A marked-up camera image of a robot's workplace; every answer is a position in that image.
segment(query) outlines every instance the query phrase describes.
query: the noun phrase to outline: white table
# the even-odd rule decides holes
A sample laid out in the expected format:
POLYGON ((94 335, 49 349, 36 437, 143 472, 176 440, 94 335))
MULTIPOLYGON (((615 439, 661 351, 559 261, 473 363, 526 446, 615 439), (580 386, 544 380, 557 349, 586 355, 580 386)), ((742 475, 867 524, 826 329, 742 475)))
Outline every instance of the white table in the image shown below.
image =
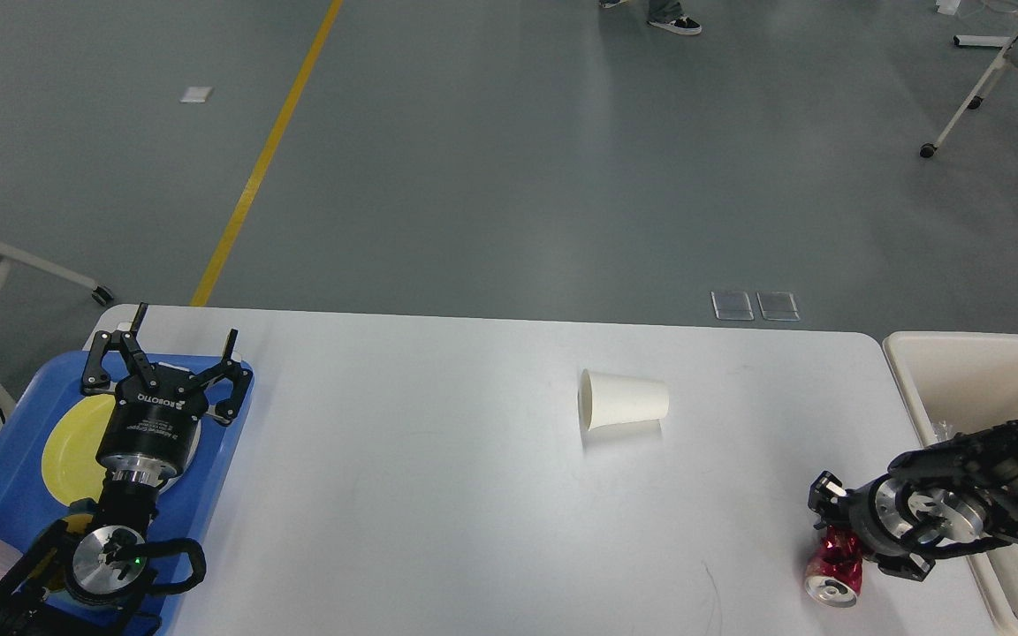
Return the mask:
POLYGON ((811 480, 917 447, 863 335, 153 306, 138 339, 230 327, 251 409, 171 633, 994 632, 962 560, 803 592, 811 480), (665 380, 661 429, 583 433, 583 367, 665 380))

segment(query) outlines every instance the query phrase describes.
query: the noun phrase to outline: jeans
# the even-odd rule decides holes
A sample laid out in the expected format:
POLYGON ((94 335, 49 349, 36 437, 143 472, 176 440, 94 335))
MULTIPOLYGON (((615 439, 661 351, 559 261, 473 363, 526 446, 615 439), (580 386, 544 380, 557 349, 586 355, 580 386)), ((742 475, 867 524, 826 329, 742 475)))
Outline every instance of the jeans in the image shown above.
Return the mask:
POLYGON ((682 16, 682 4, 678 0, 651 0, 649 19, 654 23, 670 23, 682 16))

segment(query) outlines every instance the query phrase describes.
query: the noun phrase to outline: soda can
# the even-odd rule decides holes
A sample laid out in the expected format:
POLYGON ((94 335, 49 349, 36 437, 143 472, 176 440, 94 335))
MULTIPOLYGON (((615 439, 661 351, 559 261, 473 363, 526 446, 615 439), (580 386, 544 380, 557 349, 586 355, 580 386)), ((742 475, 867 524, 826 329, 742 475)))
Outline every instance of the soda can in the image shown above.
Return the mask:
POLYGON ((854 606, 861 589, 861 543, 846 527, 829 525, 803 572, 807 595, 832 608, 854 606))

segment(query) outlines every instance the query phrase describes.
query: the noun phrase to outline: can lid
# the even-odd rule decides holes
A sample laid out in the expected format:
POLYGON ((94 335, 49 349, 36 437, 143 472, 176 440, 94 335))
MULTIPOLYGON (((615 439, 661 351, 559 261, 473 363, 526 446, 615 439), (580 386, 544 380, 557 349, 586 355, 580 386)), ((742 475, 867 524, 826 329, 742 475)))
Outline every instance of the can lid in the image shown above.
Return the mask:
POLYGON ((859 600, 859 593, 832 576, 813 575, 803 580, 807 595, 832 608, 851 608, 859 600))

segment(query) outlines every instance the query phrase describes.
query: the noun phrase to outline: blue tray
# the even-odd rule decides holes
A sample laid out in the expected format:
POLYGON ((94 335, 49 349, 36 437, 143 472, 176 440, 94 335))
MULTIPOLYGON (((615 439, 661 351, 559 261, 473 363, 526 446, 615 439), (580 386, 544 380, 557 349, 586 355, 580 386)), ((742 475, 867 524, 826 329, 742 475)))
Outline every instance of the blue tray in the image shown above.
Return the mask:
MULTIPOLYGON (((65 515, 65 507, 53 499, 42 480, 42 452, 53 426, 81 399, 80 378, 88 355, 86 351, 72 351, 46 362, 34 375, 0 433, 0 539, 17 551, 24 553, 46 526, 65 515)), ((149 354, 149 358, 153 362, 167 362, 193 371, 202 371, 218 362, 218 358, 202 355, 149 354)), ((117 354, 106 355, 104 367, 113 380, 128 375, 117 354)), ((214 404, 227 398, 230 390, 230 383, 224 382, 212 387, 207 398, 214 404)), ((174 486, 159 495, 159 516, 149 527, 149 540, 181 536, 203 538, 249 408, 250 400, 246 396, 241 413, 229 427, 218 425, 206 416, 203 418, 203 435, 190 467, 174 486)), ((153 567, 159 570, 157 580, 161 583, 185 579, 190 572, 183 557, 154 561, 153 567)), ((207 576, 214 576, 214 568, 215 564, 207 564, 207 576)), ((112 620, 112 611, 83 608, 59 596, 64 596, 64 592, 52 595, 49 602, 93 623, 106 625, 112 620)), ((158 633, 162 636, 167 633, 181 600, 182 594, 149 596, 140 611, 161 616, 163 627, 158 633)), ((147 620, 133 620, 128 633, 144 632, 150 624, 147 620)))

